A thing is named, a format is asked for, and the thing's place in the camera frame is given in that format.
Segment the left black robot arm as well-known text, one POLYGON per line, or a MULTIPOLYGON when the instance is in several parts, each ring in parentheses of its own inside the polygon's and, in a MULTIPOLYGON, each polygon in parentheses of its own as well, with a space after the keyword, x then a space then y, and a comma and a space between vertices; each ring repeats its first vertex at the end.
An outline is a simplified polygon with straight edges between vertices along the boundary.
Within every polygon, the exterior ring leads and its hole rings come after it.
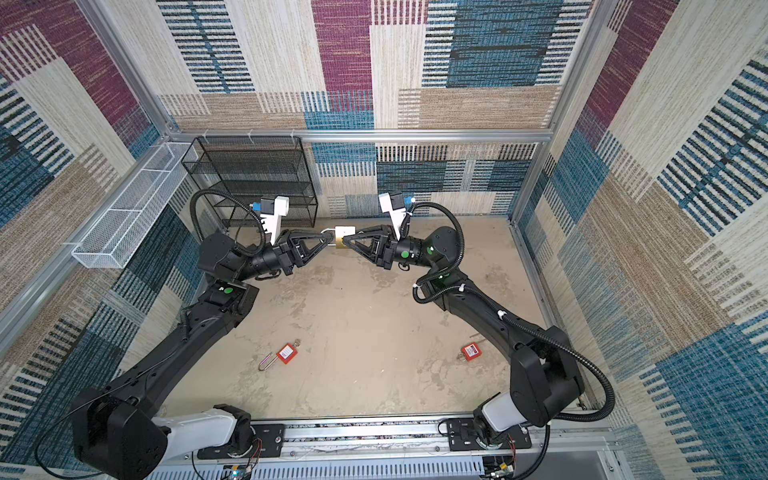
POLYGON ((72 404, 75 458, 117 479, 144 479, 164 460, 207 448, 249 454, 255 434, 248 412, 225 404, 167 420, 156 415, 175 386, 250 313, 259 290, 249 280, 306 265, 332 243, 332 232, 285 230, 276 243, 245 247, 214 233, 198 266, 212 278, 178 325, 131 369, 103 389, 84 389, 72 404))

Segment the brass padlock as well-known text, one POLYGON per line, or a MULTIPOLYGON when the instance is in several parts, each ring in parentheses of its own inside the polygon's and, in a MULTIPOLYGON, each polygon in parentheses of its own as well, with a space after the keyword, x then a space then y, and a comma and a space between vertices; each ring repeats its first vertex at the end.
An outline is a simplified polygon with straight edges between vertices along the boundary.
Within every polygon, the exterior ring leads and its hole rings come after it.
POLYGON ((326 241, 327 245, 336 249, 348 249, 348 246, 344 243, 344 239, 356 233, 355 226, 344 225, 325 228, 321 231, 323 239, 326 241))

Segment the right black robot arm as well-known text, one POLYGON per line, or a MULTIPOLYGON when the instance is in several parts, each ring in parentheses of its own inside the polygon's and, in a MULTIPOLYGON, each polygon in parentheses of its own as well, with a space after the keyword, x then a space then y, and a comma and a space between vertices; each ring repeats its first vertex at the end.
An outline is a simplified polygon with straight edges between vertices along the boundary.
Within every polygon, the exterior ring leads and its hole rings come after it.
MULTIPOLYGON (((380 225, 343 238, 343 244, 377 266, 424 267, 434 273, 449 266, 460 253, 459 235, 448 226, 427 238, 398 239, 389 225, 380 225)), ((543 427, 584 392, 576 359, 562 350, 565 333, 547 330, 508 312, 482 292, 469 277, 454 270, 420 288, 439 306, 475 328, 510 365, 510 384, 475 409, 474 428, 486 443, 512 427, 543 427)))

